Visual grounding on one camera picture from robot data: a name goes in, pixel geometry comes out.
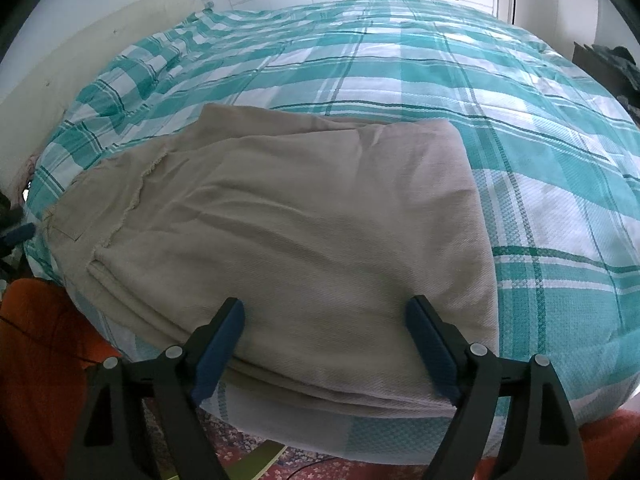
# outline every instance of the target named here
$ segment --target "black cable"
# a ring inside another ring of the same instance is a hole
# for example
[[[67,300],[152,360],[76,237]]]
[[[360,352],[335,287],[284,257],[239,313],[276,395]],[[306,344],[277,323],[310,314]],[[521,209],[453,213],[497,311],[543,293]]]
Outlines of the black cable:
[[[300,469],[296,469],[293,473],[287,476],[287,480],[291,480],[295,475],[297,475],[300,471],[302,471],[303,469],[306,469],[307,467],[318,465],[318,464],[321,464],[322,462],[328,462],[329,460],[335,460],[335,456],[331,456],[329,458],[323,458],[322,460],[318,460],[317,462],[312,462],[311,464],[303,465]]]
[[[31,339],[34,343],[37,343],[41,346],[44,346],[45,348],[52,350],[53,352],[57,352],[61,355],[65,355],[67,357],[73,357],[74,359],[79,359],[81,361],[84,361],[85,363],[89,363],[92,365],[99,365],[100,363],[98,361],[93,361],[91,359],[85,359],[84,357],[80,357],[78,355],[75,354],[71,354],[69,352],[65,352],[62,350],[59,350],[57,348],[53,348],[51,345],[46,344],[45,342],[42,341],[38,341],[36,338],[34,338],[34,336],[32,336],[31,334],[29,334],[26,330],[21,329],[19,326],[17,326],[13,321],[8,320],[7,318],[5,318],[4,316],[0,316],[0,320],[4,321],[5,323],[7,323],[7,325],[12,326],[13,328],[15,328],[18,332],[20,332],[23,336],[27,337],[28,339]]]

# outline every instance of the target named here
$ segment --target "folded garment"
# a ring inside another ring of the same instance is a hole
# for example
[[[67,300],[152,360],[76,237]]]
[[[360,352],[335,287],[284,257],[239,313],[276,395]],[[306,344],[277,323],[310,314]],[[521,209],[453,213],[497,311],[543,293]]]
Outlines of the folded garment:
[[[404,327],[415,294],[497,346],[492,251],[448,121],[208,105],[81,173],[44,223],[65,280],[158,348],[241,298],[225,381],[281,402],[450,415]]]

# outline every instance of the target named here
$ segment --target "teal and white plaid blanket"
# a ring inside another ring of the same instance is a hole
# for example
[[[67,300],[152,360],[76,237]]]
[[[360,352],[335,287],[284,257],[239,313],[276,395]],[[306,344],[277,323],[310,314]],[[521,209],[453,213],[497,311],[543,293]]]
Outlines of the teal and white plaid blanket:
[[[204,10],[125,49],[80,92],[40,158],[31,219],[80,171],[180,130],[208,102],[448,119],[494,250],[500,355],[549,355],[580,423],[640,382],[640,134],[602,86],[536,37],[435,0]],[[26,251],[37,274],[63,282],[40,238]],[[71,293],[127,356],[157,354]],[[204,407],[254,434],[374,462],[430,460],[449,423],[300,410],[225,383]]]

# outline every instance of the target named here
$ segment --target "bed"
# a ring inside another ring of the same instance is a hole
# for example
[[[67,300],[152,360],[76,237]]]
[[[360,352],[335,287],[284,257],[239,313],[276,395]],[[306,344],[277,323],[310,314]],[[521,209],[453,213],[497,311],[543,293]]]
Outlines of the bed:
[[[449,120],[465,144],[492,245],[499,354],[552,359],[579,424],[640,383],[640,142],[622,106],[528,32],[439,0],[348,0],[221,14],[205,9],[118,54],[50,135],[27,202],[38,220],[101,159],[178,132],[204,104],[367,120]],[[36,275],[65,283],[46,244]],[[161,349],[66,283],[131,360]],[[222,381],[203,405],[257,436],[352,460],[427,463],[449,417],[301,409]],[[506,406],[486,448],[497,452]]]

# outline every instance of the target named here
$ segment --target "blue gripper pad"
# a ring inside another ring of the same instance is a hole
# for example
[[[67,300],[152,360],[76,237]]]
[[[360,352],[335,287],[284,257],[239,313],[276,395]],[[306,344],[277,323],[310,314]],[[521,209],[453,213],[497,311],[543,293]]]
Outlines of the blue gripper pad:
[[[440,334],[415,298],[406,304],[404,322],[409,329],[436,391],[453,405],[462,392],[458,387],[458,368]]]
[[[231,358],[242,329],[244,328],[244,305],[236,301],[220,328],[213,336],[207,349],[196,366],[195,386],[191,390],[191,399],[199,406],[209,399],[218,385],[222,371]]]

